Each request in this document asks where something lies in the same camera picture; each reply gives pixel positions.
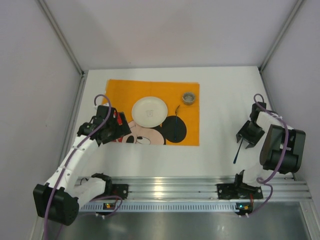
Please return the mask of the blue fork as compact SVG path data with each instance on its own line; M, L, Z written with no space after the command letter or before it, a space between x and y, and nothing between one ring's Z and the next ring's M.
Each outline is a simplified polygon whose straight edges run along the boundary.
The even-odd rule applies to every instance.
M178 129L178 110L180 105L178 105L175 109L175 125L174 125L174 141L177 141L177 129Z

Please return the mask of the blue spoon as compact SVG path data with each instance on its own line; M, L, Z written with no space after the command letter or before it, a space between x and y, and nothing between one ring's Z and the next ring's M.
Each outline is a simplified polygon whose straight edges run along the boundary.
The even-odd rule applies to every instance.
M237 150L237 152L236 152L236 154L235 154L235 157L234 157L234 160L233 160L233 164L236 164L236 163L237 163L237 159L238 159L238 156L239 156L239 152L240 152L240 150L241 150L242 143L243 143L243 142L241 141L240 144L239 144L238 150Z

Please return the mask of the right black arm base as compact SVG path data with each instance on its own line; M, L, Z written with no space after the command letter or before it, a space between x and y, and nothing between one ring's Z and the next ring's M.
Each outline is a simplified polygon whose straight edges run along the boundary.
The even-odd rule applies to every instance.
M254 200L263 199L261 187L250 186L244 183L220 183L216 185L219 200Z

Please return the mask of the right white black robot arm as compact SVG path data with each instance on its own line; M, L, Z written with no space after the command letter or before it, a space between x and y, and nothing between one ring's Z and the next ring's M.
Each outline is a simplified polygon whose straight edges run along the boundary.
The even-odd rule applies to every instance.
M235 135L238 143L248 143L248 149L265 137L259 163L241 172L242 181L249 186L265 185L277 173L296 173L302 164L306 133L288 126L282 117L266 107L264 102L254 103L249 120Z

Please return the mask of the orange cartoon mouse placemat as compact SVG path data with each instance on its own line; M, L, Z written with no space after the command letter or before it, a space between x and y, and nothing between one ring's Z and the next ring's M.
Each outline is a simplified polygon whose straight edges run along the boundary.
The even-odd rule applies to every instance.
M194 104L185 105L182 96L192 92ZM142 145L198 146L200 137L200 85L197 82L152 82L109 79L105 94L112 107L125 114L131 133L117 139L118 143ZM132 107L141 98L157 97L168 108L166 119L161 125L152 128L141 127L133 121ZM175 110L177 113L177 139L174 140Z

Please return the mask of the cream round plate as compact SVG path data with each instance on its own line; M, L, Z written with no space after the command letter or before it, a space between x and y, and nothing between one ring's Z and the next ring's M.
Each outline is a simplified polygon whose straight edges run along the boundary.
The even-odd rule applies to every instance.
M143 128L154 128L161 125L168 116L166 103L154 96L139 99L131 109L133 121Z

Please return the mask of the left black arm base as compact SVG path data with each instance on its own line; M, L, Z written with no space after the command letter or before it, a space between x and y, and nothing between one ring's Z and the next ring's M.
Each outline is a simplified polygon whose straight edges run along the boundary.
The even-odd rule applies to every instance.
M129 194L129 185L120 183L111 183L106 185L103 192L94 196L92 199L102 199L111 196L111 199L115 199L116 196L121 197L123 200L127 199Z

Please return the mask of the speckled ceramic cup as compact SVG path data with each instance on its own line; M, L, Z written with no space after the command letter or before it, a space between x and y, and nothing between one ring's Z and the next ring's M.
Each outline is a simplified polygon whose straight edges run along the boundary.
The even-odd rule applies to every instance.
M182 95L182 101L186 106L191 106L196 101L196 95L193 92L185 92Z

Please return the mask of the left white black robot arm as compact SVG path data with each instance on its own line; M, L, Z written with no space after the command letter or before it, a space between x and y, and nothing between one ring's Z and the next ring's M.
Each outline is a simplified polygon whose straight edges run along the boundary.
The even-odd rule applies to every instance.
M88 181L76 182L93 153L101 146L131 133L123 112L99 105L89 122L83 123L74 142L54 174L45 184L37 184L33 199L37 215L65 226L71 225L80 208L97 197L110 196L112 179L104 173L94 173Z

